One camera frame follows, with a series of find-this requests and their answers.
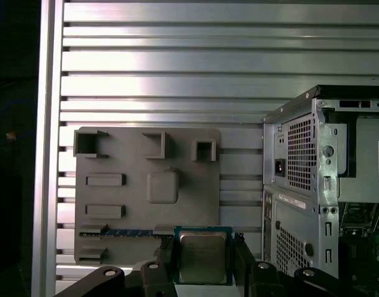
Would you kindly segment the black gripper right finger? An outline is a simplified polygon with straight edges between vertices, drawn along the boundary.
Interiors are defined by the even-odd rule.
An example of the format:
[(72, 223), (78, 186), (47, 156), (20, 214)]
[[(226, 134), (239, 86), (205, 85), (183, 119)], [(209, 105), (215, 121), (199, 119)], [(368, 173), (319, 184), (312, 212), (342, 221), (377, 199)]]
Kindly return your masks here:
[(233, 238), (232, 273), (241, 296), (379, 296), (339, 280), (320, 269), (299, 268), (293, 276), (256, 260), (245, 237)]

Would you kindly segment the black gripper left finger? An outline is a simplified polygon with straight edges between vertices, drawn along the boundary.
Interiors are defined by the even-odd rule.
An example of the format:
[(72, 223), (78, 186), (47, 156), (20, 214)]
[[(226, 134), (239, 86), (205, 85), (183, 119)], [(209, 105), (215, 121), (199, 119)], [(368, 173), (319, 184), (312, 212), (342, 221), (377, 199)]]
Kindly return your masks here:
[(154, 260), (138, 263), (125, 274), (114, 266), (100, 267), (57, 296), (176, 296), (173, 284), (175, 243), (164, 238), (155, 251)]

